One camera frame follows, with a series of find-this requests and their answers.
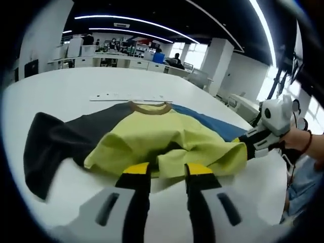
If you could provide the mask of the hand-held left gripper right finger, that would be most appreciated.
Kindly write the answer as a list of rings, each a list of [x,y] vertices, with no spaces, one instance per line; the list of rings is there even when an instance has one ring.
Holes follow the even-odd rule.
[[[266,223],[254,206],[212,170],[185,164],[187,208],[194,242],[280,242],[281,226]]]

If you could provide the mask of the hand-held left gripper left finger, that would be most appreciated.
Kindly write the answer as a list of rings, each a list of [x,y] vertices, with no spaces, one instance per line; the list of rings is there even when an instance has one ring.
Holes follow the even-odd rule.
[[[149,163],[130,166],[79,208],[78,216],[56,227],[59,242],[143,242],[150,208]]]

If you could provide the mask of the person's right hand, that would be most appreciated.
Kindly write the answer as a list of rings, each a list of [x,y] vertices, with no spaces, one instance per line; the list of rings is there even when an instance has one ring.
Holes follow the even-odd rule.
[[[295,149],[302,154],[310,156],[313,134],[310,131],[291,127],[290,130],[280,138],[287,149]]]

